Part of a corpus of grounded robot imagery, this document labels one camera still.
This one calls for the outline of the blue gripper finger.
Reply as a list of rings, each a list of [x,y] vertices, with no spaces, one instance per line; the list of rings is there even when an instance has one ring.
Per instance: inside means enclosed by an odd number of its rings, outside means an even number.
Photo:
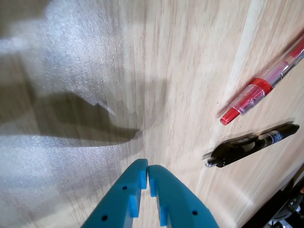
[[[147,159],[135,160],[84,222],[84,228],[131,228],[139,217],[141,192],[147,188]]]
[[[168,169],[148,166],[151,196],[156,198],[160,226],[166,228],[217,228],[200,199]]]

